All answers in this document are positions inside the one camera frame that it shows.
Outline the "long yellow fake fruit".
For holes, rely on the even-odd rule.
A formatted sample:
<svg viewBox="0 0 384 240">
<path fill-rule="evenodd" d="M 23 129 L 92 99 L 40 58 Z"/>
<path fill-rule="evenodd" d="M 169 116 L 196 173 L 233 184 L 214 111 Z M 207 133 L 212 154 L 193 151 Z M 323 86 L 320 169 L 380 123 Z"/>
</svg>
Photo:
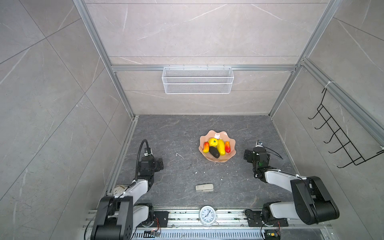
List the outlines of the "long yellow fake fruit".
<svg viewBox="0 0 384 240">
<path fill-rule="evenodd" d="M 224 156 L 226 154 L 225 142 L 222 139 L 218 139 L 217 150 L 219 151 L 219 154 L 221 156 Z"/>
</svg>

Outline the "black fake avocado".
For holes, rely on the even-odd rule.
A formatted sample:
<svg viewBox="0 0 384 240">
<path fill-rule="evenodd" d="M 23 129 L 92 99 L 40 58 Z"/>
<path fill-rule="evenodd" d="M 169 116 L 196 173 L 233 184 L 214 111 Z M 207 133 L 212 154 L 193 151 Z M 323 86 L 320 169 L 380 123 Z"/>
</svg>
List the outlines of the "black fake avocado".
<svg viewBox="0 0 384 240">
<path fill-rule="evenodd" d="M 216 147 L 210 147 L 209 153 L 216 159 L 220 157 L 220 153 Z"/>
</svg>

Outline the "round yellow fake lemon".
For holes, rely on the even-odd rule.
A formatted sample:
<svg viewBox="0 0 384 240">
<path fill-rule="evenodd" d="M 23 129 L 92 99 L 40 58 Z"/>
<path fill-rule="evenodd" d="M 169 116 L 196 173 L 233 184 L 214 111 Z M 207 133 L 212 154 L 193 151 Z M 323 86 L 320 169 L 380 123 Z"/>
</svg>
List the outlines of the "round yellow fake lemon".
<svg viewBox="0 0 384 240">
<path fill-rule="evenodd" d="M 208 141 L 210 147 L 217 147 L 218 145 L 218 139 L 216 138 L 210 138 Z"/>
</svg>

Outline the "red orange fake fruit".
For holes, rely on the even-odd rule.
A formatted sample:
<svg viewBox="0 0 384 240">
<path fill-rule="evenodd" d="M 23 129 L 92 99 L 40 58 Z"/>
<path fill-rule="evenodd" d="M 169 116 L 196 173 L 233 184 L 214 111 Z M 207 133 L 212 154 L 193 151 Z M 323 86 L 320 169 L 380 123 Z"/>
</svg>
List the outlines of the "red orange fake fruit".
<svg viewBox="0 0 384 240">
<path fill-rule="evenodd" d="M 204 143 L 203 152 L 208 153 L 210 151 L 210 144 L 209 142 Z"/>
</svg>

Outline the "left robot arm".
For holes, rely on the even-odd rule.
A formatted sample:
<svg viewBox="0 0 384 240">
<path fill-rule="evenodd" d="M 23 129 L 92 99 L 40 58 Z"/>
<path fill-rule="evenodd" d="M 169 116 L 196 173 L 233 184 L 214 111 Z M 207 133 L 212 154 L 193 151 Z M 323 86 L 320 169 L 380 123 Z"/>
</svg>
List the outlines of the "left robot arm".
<svg viewBox="0 0 384 240">
<path fill-rule="evenodd" d="M 154 207 L 150 203 L 138 204 L 154 183 L 155 172 L 164 169 L 163 159 L 152 155 L 138 162 L 139 176 L 123 193 L 103 197 L 98 205 L 90 240 L 131 240 L 138 226 L 160 227 L 155 217 Z"/>
</svg>

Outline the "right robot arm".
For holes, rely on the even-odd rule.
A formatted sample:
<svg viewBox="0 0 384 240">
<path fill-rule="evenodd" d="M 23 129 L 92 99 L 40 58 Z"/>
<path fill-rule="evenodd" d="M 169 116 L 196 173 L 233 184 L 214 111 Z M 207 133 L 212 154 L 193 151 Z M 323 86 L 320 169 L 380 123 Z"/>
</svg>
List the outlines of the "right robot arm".
<svg viewBox="0 0 384 240">
<path fill-rule="evenodd" d="M 260 145 L 245 150 L 244 159 L 252 164 L 254 177 L 292 193 L 292 202 L 263 205 L 261 219 L 272 225 L 283 219 L 301 220 L 306 225 L 336 220 L 340 211 L 323 181 L 316 176 L 289 174 L 270 166 L 271 153 Z"/>
</svg>

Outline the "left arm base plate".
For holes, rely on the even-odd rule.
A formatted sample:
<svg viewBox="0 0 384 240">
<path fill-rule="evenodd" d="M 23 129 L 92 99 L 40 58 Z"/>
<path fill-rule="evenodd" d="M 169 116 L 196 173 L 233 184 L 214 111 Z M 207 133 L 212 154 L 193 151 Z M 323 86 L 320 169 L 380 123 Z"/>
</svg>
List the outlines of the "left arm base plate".
<svg viewBox="0 0 384 240">
<path fill-rule="evenodd" d="M 150 228 L 166 228 L 169 221 L 169 213 L 167 211 L 150 212 L 148 218 L 142 223 L 143 227 Z"/>
</svg>

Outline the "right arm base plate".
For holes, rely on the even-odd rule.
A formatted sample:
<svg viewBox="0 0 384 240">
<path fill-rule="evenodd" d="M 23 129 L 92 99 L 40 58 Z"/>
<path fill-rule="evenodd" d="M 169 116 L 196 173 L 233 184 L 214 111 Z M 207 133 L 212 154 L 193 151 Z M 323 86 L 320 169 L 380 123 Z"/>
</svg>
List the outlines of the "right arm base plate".
<svg viewBox="0 0 384 240">
<path fill-rule="evenodd" d="M 272 216 L 268 210 L 254 211 L 246 209 L 244 211 L 249 227 L 288 227 L 287 219 L 278 219 Z"/>
</svg>

